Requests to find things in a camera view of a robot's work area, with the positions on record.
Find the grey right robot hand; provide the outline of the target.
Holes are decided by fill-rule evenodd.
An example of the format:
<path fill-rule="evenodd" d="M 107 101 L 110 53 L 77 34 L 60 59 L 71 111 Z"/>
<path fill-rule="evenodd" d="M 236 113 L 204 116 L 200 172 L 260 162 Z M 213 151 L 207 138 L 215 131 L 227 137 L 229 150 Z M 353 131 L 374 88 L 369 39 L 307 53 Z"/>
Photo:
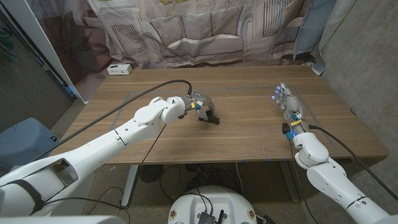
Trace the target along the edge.
<path fill-rule="evenodd" d="M 276 87 L 275 95 L 271 99 L 281 108 L 286 123 L 282 125 L 282 133 L 289 139 L 296 135 L 306 133 L 308 124 L 305 121 L 304 109 L 299 99 L 292 94 L 283 82 Z"/>

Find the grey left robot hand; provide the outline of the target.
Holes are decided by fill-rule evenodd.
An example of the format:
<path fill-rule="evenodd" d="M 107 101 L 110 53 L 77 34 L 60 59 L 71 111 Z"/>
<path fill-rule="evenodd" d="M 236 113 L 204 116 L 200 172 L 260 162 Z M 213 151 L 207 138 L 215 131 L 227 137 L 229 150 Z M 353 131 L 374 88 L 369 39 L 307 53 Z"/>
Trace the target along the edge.
<path fill-rule="evenodd" d="M 195 110 L 199 121 L 219 123 L 219 119 L 213 116 L 215 104 L 210 97 L 193 91 L 191 95 L 182 96 L 181 99 L 185 103 L 185 111 Z"/>

